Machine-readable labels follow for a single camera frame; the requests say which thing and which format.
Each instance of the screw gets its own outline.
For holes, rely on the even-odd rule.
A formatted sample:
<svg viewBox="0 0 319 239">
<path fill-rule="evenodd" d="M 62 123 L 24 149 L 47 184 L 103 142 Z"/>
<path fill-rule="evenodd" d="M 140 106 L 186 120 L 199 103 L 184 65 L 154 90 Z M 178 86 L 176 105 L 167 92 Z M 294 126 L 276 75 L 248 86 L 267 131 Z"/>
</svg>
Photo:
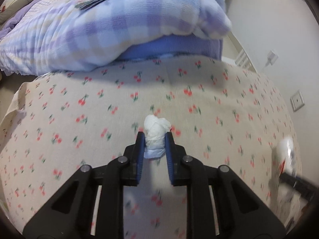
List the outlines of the screw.
<svg viewBox="0 0 319 239">
<path fill-rule="evenodd" d="M 220 167 L 220 170 L 221 170 L 222 172 L 228 172 L 228 171 L 229 171 L 229 167 L 228 167 L 227 165 L 222 165 L 222 166 Z"/>
<path fill-rule="evenodd" d="M 183 161 L 184 161 L 184 162 L 189 163 L 189 162 L 191 162 L 192 160 L 193 160 L 193 158 L 192 158 L 191 156 L 183 156 Z"/>
<path fill-rule="evenodd" d="M 81 172 L 88 172 L 90 169 L 91 167 L 88 164 L 82 165 L 80 168 Z"/>
<path fill-rule="evenodd" d="M 127 161 L 127 157 L 126 156 L 120 156 L 118 159 L 117 159 L 120 163 L 125 163 Z"/>
</svg>

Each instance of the light switch panel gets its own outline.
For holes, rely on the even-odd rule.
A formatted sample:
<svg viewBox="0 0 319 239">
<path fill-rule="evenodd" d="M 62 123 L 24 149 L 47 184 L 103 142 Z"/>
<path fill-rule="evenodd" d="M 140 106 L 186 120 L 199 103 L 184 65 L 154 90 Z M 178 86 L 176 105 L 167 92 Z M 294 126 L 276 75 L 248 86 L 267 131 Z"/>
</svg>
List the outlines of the light switch panel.
<svg viewBox="0 0 319 239">
<path fill-rule="evenodd" d="M 297 91 L 294 95 L 291 96 L 290 98 L 291 104 L 293 111 L 296 112 L 299 110 L 302 106 L 305 105 L 305 101 L 303 100 L 301 91 Z"/>
</svg>

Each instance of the white wall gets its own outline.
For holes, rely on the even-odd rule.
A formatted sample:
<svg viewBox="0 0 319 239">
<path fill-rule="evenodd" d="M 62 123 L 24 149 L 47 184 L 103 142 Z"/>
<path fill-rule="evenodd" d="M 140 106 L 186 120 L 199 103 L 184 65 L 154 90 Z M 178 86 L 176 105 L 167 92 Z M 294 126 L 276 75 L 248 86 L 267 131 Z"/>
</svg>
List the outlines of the white wall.
<svg viewBox="0 0 319 239">
<path fill-rule="evenodd" d="M 228 0 L 232 32 L 257 71 L 274 50 L 279 59 L 263 72 L 279 88 L 297 133 L 303 176 L 319 184 L 319 26 L 302 0 Z M 293 112 L 301 90 L 306 105 Z"/>
</svg>

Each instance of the folded blanket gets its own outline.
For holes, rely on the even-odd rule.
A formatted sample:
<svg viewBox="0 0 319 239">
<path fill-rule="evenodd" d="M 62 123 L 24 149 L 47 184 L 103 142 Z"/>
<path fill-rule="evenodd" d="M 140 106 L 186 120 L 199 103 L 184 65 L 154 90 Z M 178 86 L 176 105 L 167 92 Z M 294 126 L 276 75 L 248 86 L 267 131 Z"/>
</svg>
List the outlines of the folded blanket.
<svg viewBox="0 0 319 239">
<path fill-rule="evenodd" d="M 231 27 L 223 0 L 106 0 L 86 11 L 76 2 L 57 0 L 18 24 L 0 42 L 0 69 L 91 71 L 132 45 L 171 34 L 221 38 Z"/>
<path fill-rule="evenodd" d="M 21 10 L 19 10 L 14 17 L 8 20 L 2 30 L 0 30 L 0 40 L 13 30 L 13 28 L 21 21 L 22 17 L 39 1 L 42 0 L 33 0 L 27 6 L 24 6 Z"/>
</svg>

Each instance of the bed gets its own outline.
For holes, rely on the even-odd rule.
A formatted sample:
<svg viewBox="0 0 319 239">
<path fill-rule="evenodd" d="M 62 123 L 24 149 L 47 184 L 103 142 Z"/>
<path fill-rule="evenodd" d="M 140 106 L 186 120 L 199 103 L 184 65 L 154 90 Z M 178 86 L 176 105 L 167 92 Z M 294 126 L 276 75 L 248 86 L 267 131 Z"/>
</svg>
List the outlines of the bed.
<svg viewBox="0 0 319 239">
<path fill-rule="evenodd" d="M 14 226 L 21 232 L 83 164 L 123 154 L 148 114 L 169 120 L 175 142 L 205 165 L 229 165 L 284 224 L 298 216 L 299 198 L 278 196 L 278 141 L 291 135 L 299 174 L 301 163 L 277 88 L 262 74 L 175 55 L 53 72 L 20 87 L 0 126 L 0 176 Z M 127 238 L 185 238 L 185 201 L 185 188 L 170 185 L 166 157 L 145 159 L 140 186 L 124 190 Z"/>
</svg>

